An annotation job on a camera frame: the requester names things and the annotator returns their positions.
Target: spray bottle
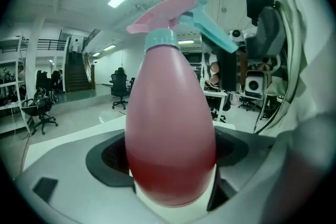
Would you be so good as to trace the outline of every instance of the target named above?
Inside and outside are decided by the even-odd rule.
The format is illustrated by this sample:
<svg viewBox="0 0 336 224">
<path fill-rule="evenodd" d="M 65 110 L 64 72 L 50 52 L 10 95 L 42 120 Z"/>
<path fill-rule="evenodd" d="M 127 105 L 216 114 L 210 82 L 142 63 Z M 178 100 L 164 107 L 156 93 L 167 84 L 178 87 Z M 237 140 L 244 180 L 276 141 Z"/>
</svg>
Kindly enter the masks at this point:
<svg viewBox="0 0 336 224">
<path fill-rule="evenodd" d="M 198 28 L 228 52 L 229 36 L 205 14 L 206 0 L 167 0 L 127 27 L 145 32 L 145 56 L 129 100 L 125 146 L 130 170 L 155 203 L 184 206 L 208 187 L 215 132 L 198 79 L 180 52 L 178 23 Z"/>
</svg>

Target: person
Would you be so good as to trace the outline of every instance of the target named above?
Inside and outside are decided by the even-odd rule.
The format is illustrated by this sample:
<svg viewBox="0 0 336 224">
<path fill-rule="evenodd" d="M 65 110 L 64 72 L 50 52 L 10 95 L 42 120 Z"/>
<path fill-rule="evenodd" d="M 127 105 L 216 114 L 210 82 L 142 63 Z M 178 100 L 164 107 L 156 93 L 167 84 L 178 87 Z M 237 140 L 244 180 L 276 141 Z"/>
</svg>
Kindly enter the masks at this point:
<svg viewBox="0 0 336 224">
<path fill-rule="evenodd" d="M 25 74 L 24 66 L 23 65 L 19 65 L 17 79 L 19 81 L 24 81 L 25 78 L 26 78 L 26 74 Z"/>
<path fill-rule="evenodd" d="M 76 63 L 77 61 L 77 53 L 79 50 L 79 45 L 80 43 L 78 42 L 78 39 L 76 39 L 75 42 L 72 43 L 71 54 L 73 63 Z"/>
</svg>

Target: metal railing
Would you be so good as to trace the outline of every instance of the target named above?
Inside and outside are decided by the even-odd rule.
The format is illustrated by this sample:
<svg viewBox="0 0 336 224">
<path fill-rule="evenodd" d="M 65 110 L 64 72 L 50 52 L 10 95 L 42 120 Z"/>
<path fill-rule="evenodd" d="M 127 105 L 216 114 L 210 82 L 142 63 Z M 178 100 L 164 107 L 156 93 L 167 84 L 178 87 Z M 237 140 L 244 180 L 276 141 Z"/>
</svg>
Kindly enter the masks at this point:
<svg viewBox="0 0 336 224">
<path fill-rule="evenodd" d="M 37 43 L 38 50 L 64 50 L 66 40 L 39 39 Z"/>
<path fill-rule="evenodd" d="M 91 40 L 93 40 L 93 38 L 100 32 L 99 29 L 94 29 L 91 34 L 88 36 L 88 38 L 84 41 L 83 43 L 83 50 L 85 49 L 85 47 L 90 43 Z"/>
<path fill-rule="evenodd" d="M 21 44 L 21 51 L 27 50 L 29 39 L 25 39 L 25 42 Z M 37 42 L 38 50 L 64 50 L 66 40 L 55 40 L 55 39 L 39 39 Z M 2 49 L 4 52 L 15 52 L 17 51 L 17 45 L 6 46 Z"/>
<path fill-rule="evenodd" d="M 90 64 L 88 54 L 83 55 L 83 62 L 84 62 L 85 73 L 88 77 L 89 82 L 91 83 L 91 89 L 95 89 L 96 88 L 96 83 L 94 81 L 95 65 Z"/>
</svg>

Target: shiny floor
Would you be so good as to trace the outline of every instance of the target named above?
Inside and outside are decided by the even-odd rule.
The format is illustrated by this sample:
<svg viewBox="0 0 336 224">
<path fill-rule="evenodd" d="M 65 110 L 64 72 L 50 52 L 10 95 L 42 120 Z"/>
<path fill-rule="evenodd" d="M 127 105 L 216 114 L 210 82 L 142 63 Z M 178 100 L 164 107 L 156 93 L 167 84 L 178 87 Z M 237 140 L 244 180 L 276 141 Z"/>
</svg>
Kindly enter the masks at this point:
<svg viewBox="0 0 336 224">
<path fill-rule="evenodd" d="M 260 113 L 259 108 L 255 108 L 255 111 L 246 111 L 244 108 L 239 108 L 239 102 L 237 105 L 232 105 L 230 110 L 224 112 L 225 122 L 233 124 L 238 131 L 246 133 L 255 133 L 254 127 Z M 258 122 L 256 126 L 256 131 L 260 130 L 266 123 L 268 119 L 262 119 Z"/>
<path fill-rule="evenodd" d="M 24 150 L 30 144 L 47 141 L 99 125 L 125 115 L 126 111 L 120 105 L 112 109 L 112 102 L 109 99 L 108 102 L 101 105 L 56 116 L 58 127 L 53 124 L 47 124 L 44 129 L 45 135 L 42 135 L 40 127 L 29 139 L 27 138 L 27 130 L 24 128 L 17 130 L 15 133 L 4 134 L 0 137 L 0 156 L 10 177 L 14 179 L 20 173 Z"/>
<path fill-rule="evenodd" d="M 96 85 L 95 90 L 86 90 L 86 91 L 79 91 L 79 92 L 68 92 L 68 93 L 61 93 L 58 94 L 58 104 L 78 101 L 86 98 L 97 97 L 101 95 L 111 94 L 111 89 L 109 86 L 105 85 Z"/>
</svg>

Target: teal bottle cap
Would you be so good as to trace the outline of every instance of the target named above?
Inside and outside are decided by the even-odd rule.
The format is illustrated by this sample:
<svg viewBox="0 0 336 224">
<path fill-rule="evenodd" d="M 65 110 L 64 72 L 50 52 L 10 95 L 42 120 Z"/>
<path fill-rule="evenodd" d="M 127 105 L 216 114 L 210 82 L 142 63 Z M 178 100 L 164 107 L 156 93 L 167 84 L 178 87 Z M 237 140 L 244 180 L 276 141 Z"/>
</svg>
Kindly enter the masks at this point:
<svg viewBox="0 0 336 224">
<path fill-rule="evenodd" d="M 171 45 L 180 49 L 176 33 L 171 29 L 159 28 L 148 33 L 145 39 L 145 51 L 158 45 Z"/>
</svg>

